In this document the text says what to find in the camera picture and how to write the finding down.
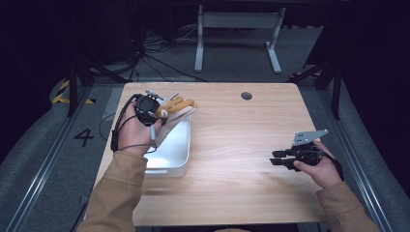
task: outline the metal bracket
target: metal bracket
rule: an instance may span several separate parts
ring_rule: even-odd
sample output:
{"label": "metal bracket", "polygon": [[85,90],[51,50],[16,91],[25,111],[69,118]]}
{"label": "metal bracket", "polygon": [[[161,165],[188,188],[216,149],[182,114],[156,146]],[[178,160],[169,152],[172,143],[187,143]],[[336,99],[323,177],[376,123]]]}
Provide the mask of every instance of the metal bracket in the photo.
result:
{"label": "metal bracket", "polygon": [[292,146],[308,144],[314,139],[319,138],[327,133],[328,133],[328,130],[296,132],[295,138],[293,139],[293,142],[292,142]]}

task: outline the hole in table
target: hole in table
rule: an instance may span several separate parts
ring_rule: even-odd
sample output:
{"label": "hole in table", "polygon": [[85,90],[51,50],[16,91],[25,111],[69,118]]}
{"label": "hole in table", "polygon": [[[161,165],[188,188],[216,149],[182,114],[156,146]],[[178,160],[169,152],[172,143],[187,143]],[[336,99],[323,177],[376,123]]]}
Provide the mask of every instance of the hole in table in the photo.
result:
{"label": "hole in table", "polygon": [[244,92],[244,93],[241,94],[241,97],[242,97],[242,99],[248,101],[248,100],[251,100],[251,99],[252,99],[252,94],[249,93],[249,92]]}

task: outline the tan sleeve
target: tan sleeve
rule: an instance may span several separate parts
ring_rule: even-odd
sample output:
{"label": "tan sleeve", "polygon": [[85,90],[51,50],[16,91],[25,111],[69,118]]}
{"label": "tan sleeve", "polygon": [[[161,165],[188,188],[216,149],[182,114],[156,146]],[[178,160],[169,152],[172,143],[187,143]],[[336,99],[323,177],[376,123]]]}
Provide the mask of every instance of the tan sleeve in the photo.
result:
{"label": "tan sleeve", "polygon": [[94,187],[86,219],[77,231],[134,231],[133,209],[141,198],[147,159],[116,152]]}
{"label": "tan sleeve", "polygon": [[323,188],[316,194],[332,232],[379,231],[346,183]]}

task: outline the wooden table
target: wooden table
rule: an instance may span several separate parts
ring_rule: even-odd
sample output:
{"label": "wooden table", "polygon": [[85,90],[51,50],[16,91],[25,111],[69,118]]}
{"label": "wooden table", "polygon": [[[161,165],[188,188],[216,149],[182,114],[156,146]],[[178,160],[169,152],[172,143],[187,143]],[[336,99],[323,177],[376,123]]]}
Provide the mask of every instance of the wooden table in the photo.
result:
{"label": "wooden table", "polygon": [[[124,88],[116,116],[132,94],[146,89],[166,97],[179,92],[199,108],[191,116],[186,175],[145,178],[133,212],[135,225],[324,220],[315,196],[320,187],[307,174],[269,161],[273,151],[290,148],[297,131],[315,131],[296,85],[132,83]],[[243,92],[251,93],[252,99],[243,100]],[[97,181],[111,160],[107,142]]]}

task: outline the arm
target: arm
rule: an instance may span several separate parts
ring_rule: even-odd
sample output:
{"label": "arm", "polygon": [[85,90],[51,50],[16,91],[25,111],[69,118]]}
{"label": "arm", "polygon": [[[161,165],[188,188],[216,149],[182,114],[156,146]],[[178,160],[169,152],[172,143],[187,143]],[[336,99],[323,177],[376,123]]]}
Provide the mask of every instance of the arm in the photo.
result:
{"label": "arm", "polygon": [[316,194],[332,232],[378,231],[346,183],[323,188]]}
{"label": "arm", "polygon": [[[320,142],[315,144],[333,157],[325,145]],[[358,198],[341,181],[330,159],[324,157],[316,166],[300,161],[295,161],[294,165],[310,175],[313,181],[323,188],[316,194],[332,232],[378,231],[376,225],[367,217]]]}
{"label": "arm", "polygon": [[116,152],[95,186],[77,231],[134,231],[132,211],[141,198],[147,159]]}
{"label": "arm", "polygon": [[[95,186],[86,219],[77,231],[134,231],[132,212],[141,198],[148,161],[144,155],[151,145],[150,128],[142,125],[134,115],[134,104],[130,104],[121,119],[124,126],[119,132],[120,151],[113,155],[111,164]],[[155,128],[156,132],[160,130],[160,121]]]}

